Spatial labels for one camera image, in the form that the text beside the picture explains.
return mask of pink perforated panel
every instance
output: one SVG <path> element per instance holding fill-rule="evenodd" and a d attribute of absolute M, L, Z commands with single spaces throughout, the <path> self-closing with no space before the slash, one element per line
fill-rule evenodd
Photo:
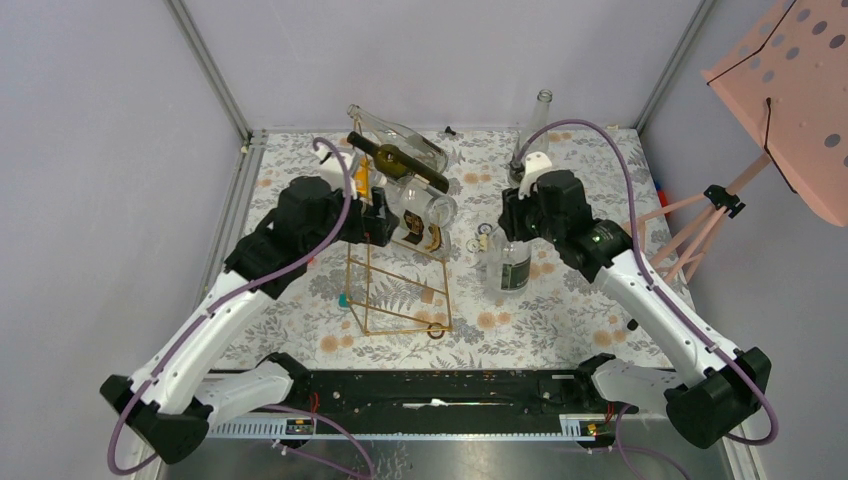
<path fill-rule="evenodd" d="M 780 22 L 784 12 L 785 19 Z M 771 38 L 769 34 L 777 25 Z M 780 0 L 712 69 L 708 81 L 742 126 L 765 140 L 810 208 L 848 225 L 848 0 Z"/>

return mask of reflective floor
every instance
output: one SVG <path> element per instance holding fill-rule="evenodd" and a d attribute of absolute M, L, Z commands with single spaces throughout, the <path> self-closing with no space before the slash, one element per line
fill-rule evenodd
<path fill-rule="evenodd" d="M 622 425 L 624 444 L 658 450 L 683 465 L 694 480 L 733 478 L 721 442 L 708 450 L 683 440 L 667 421 L 631 418 Z M 517 441 L 381 441 L 364 442 L 379 479 L 532 480 L 635 479 L 618 452 L 601 455 L 560 453 L 574 443 Z M 183 462 L 160 476 L 167 480 L 279 480 L 351 478 L 316 462 L 283 457 L 268 441 L 207 440 Z M 365 462 L 347 441 L 312 441 L 304 451 L 367 472 Z M 678 480 L 674 469 L 645 455 L 629 455 L 649 480 Z"/>

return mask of floral tablecloth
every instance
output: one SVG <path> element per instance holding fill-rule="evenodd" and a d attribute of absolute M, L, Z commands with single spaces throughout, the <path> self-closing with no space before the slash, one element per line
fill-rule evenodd
<path fill-rule="evenodd" d="M 215 368 L 251 368 L 274 351 L 288 352 L 307 368 L 320 369 L 572 368 L 601 352 L 639 365 L 669 366 L 642 329 L 626 328 L 631 317 L 621 306 L 565 267 L 554 249 L 541 240 L 533 244 L 526 293 L 517 298 L 485 297 L 479 254 L 468 251 L 466 244 L 475 238 L 479 224 L 497 221 L 501 191 L 507 188 L 505 162 L 516 133 L 422 133 L 450 154 L 445 175 L 460 207 L 450 227 L 452 251 L 447 264 L 454 331 L 440 340 L 424 333 L 365 336 L 350 311 L 338 305 L 345 285 L 347 247 L 337 243 L 245 329 Z M 636 132 L 610 133 L 633 176 L 637 213 L 658 208 Z M 245 232 L 252 231 L 276 205 L 280 190 L 292 178 L 315 175 L 316 160 L 310 149 L 317 135 L 270 136 Z M 343 133 L 321 136 L 347 146 Z M 600 136 L 588 130 L 551 133 L 550 157 L 555 167 L 571 169 L 583 181 L 596 217 L 627 220 L 624 177 Z M 665 220 L 649 222 L 647 237 L 650 256 L 670 239 Z M 672 287 L 691 304 L 679 277 Z"/>

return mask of white wall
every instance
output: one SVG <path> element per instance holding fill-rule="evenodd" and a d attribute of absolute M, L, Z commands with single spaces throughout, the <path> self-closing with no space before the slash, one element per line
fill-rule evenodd
<path fill-rule="evenodd" d="M 0 2 L 0 58 L 0 478 L 108 478 L 98 388 L 190 312 L 239 141 L 161 1 Z"/>
<path fill-rule="evenodd" d="M 632 125 L 698 0 L 187 0 L 254 127 Z"/>
<path fill-rule="evenodd" d="M 718 3 L 643 136 L 651 169 L 672 201 L 728 184 L 761 153 L 699 71 L 723 57 L 773 1 Z M 811 7 L 815 15 L 814 3 L 798 0 L 794 8 Z M 813 214 L 774 167 L 740 196 L 748 206 L 727 222 L 695 275 L 695 304 L 740 346 L 759 346 L 772 360 L 767 396 L 781 431 L 759 449 L 769 480 L 844 478 L 848 229 Z M 672 227 L 690 213 L 675 215 Z M 766 433 L 762 413 L 754 423 L 755 435 Z"/>

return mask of bottle mouth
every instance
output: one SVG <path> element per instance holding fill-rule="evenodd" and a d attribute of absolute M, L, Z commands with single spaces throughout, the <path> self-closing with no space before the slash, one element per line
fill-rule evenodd
<path fill-rule="evenodd" d="M 536 100 L 545 103 L 551 103 L 551 100 L 554 99 L 554 94 L 550 90 L 541 90 L 538 95 L 536 95 Z"/>

